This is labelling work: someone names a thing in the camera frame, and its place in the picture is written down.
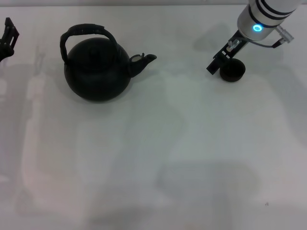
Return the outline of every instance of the kettle handle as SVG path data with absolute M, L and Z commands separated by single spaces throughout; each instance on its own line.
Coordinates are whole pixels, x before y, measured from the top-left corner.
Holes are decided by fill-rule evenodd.
M 107 30 L 105 30 L 104 26 L 96 24 L 74 25 L 73 27 L 69 28 L 68 31 L 61 36 L 60 39 L 59 46 L 61 48 L 61 55 L 65 64 L 68 64 L 67 50 L 65 47 L 66 41 L 70 36 L 76 35 L 104 35 L 113 43 L 117 54 L 119 53 L 118 44 L 114 36 Z

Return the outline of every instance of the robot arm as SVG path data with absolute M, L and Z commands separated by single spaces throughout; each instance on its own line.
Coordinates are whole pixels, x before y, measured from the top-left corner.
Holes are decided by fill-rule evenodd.
M 238 18 L 238 31 L 213 57 L 214 60 L 207 67 L 207 70 L 213 75 L 221 68 L 220 73 L 222 76 L 224 66 L 227 64 L 229 68 L 232 61 L 233 66 L 231 66 L 231 69 L 236 69 L 234 66 L 237 65 L 238 67 L 244 68 L 245 72 L 244 64 L 242 62 L 238 64 L 238 62 L 235 62 L 238 60 L 232 58 L 247 43 L 253 43 L 268 48 L 276 48 L 284 42 L 290 43 L 293 37 L 284 30 L 280 24 L 296 10 L 301 2 L 302 0 L 249 0 L 249 4 Z M 265 46 L 257 43 L 257 41 L 266 38 L 273 30 L 276 30 L 280 34 L 281 39 L 279 41 L 272 46 Z M 241 77 L 242 76 L 234 76 L 229 81 L 237 81 Z

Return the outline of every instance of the white table surface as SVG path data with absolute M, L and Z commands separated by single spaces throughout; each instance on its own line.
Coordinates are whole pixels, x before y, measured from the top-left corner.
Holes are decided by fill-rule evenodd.
M 230 84 L 206 67 L 243 8 L 0 8 L 20 32 L 0 66 L 0 229 L 306 228 L 307 6 L 283 24 L 293 43 L 247 45 Z M 80 23 L 158 59 L 117 99 L 85 102 L 59 52 Z

